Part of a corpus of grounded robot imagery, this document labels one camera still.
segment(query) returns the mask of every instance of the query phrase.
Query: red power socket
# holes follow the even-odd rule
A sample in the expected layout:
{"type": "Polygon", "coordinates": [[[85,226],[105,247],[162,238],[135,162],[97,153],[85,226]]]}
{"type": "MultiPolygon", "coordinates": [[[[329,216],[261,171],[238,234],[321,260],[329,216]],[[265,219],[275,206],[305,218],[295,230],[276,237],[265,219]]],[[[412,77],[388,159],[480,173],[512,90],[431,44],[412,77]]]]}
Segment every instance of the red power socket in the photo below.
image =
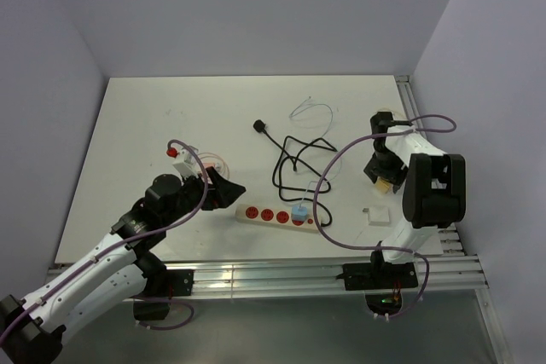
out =
{"type": "Polygon", "coordinates": [[[247,214],[247,217],[249,219],[255,219],[259,214],[258,208],[256,208],[255,206],[249,206],[247,208],[247,212],[245,212],[245,213],[247,214]]]}
{"type": "Polygon", "coordinates": [[[276,214],[276,221],[279,223],[286,223],[290,220],[290,215],[287,212],[281,211],[276,214]]]}
{"type": "Polygon", "coordinates": [[[271,209],[264,209],[262,211],[262,219],[264,219],[265,221],[270,221],[271,219],[273,219],[274,215],[275,214],[271,209]]]}

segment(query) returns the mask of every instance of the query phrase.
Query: red object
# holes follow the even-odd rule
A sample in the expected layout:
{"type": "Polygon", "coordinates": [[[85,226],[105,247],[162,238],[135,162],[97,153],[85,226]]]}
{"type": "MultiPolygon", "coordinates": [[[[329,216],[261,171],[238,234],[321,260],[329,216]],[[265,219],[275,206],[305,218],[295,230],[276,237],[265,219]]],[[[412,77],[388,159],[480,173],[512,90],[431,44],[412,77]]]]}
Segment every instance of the red object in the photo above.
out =
{"type": "Polygon", "coordinates": [[[169,148],[167,149],[167,155],[171,158],[176,158],[178,156],[178,151],[176,148],[169,148]]]}
{"type": "Polygon", "coordinates": [[[290,220],[290,215],[288,215],[285,211],[281,211],[276,214],[276,221],[279,223],[286,223],[290,220]]]}
{"type": "Polygon", "coordinates": [[[271,209],[264,209],[262,211],[262,219],[264,219],[266,222],[270,221],[271,219],[273,219],[273,211],[271,209]]]}
{"type": "Polygon", "coordinates": [[[255,207],[255,206],[249,206],[247,207],[247,212],[245,212],[247,214],[247,218],[248,219],[254,219],[258,216],[259,212],[258,212],[258,208],[255,207]]]}

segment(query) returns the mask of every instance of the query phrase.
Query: small white block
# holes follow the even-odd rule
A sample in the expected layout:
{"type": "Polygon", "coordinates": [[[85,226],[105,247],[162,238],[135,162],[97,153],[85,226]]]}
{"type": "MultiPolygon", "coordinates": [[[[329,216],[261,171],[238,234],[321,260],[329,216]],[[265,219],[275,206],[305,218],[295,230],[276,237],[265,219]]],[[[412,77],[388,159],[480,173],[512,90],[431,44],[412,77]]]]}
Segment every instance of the small white block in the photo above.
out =
{"type": "Polygon", "coordinates": [[[376,226],[387,226],[391,224],[388,206],[369,206],[363,209],[368,214],[368,223],[376,226]]]}
{"type": "Polygon", "coordinates": [[[184,178],[196,176],[194,167],[184,160],[183,155],[178,155],[174,161],[172,161],[172,166],[174,166],[178,173],[184,178]]]}

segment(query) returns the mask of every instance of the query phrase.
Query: small blue object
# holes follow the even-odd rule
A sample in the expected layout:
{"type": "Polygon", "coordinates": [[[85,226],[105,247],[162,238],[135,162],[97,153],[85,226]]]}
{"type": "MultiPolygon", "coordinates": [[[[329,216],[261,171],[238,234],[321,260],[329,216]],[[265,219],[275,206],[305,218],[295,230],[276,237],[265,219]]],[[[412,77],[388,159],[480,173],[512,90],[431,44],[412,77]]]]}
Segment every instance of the small blue object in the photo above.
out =
{"type": "Polygon", "coordinates": [[[294,205],[292,207],[292,220],[303,222],[307,219],[307,208],[301,205],[294,205]]]}

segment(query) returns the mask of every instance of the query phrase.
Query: black power cord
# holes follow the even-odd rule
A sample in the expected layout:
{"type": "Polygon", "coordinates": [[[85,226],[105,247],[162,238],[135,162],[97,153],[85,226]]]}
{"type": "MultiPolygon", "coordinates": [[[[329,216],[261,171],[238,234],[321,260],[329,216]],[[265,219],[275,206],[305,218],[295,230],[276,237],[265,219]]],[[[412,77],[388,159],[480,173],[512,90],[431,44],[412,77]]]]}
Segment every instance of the black power cord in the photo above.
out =
{"type": "MultiPolygon", "coordinates": [[[[336,147],[334,147],[332,144],[330,144],[324,138],[317,138],[317,139],[315,139],[315,140],[313,140],[311,142],[303,142],[303,141],[301,141],[301,140],[299,140],[299,139],[297,139],[297,138],[295,138],[293,136],[286,136],[284,138],[283,144],[281,145],[272,136],[270,136],[270,134],[265,129],[265,123],[261,119],[257,120],[254,123],[253,127],[258,133],[264,134],[265,136],[267,136],[267,138],[269,138],[269,140],[271,142],[273,142],[281,150],[281,154],[279,155],[279,158],[276,161],[275,168],[273,168],[273,173],[271,175],[271,182],[273,183],[273,186],[278,188],[279,199],[284,201],[284,202],[301,202],[301,201],[312,202],[313,201],[312,198],[305,198],[305,197],[287,198],[282,194],[283,190],[293,191],[293,192],[305,192],[307,190],[306,188],[287,187],[285,185],[282,185],[282,167],[284,166],[284,164],[287,161],[290,161],[290,162],[292,162],[293,171],[296,172],[298,170],[298,163],[300,163],[303,166],[305,166],[305,168],[307,168],[308,170],[313,172],[315,175],[317,175],[317,177],[320,177],[322,172],[319,172],[319,171],[315,170],[315,168],[313,168],[311,165],[307,164],[303,159],[300,158],[300,155],[306,149],[311,148],[311,147],[312,148],[317,148],[317,149],[324,149],[326,151],[331,151],[333,153],[337,153],[338,150],[336,149],[336,147]],[[290,153],[287,151],[287,144],[288,144],[289,141],[294,141],[294,142],[297,142],[297,143],[303,145],[303,147],[298,151],[298,153],[295,156],[290,155],[290,153]],[[324,143],[324,145],[317,145],[318,142],[322,142],[322,143],[324,143]]],[[[326,188],[323,189],[322,191],[320,191],[319,193],[320,194],[326,194],[326,193],[330,192],[331,190],[332,190],[332,186],[330,185],[330,182],[328,180],[326,180],[326,188]]],[[[318,204],[318,206],[323,208],[324,211],[328,214],[328,221],[321,223],[321,226],[326,228],[327,226],[330,226],[332,224],[332,213],[330,212],[330,210],[326,206],[324,206],[320,202],[317,202],[317,204],[318,204]]]]}

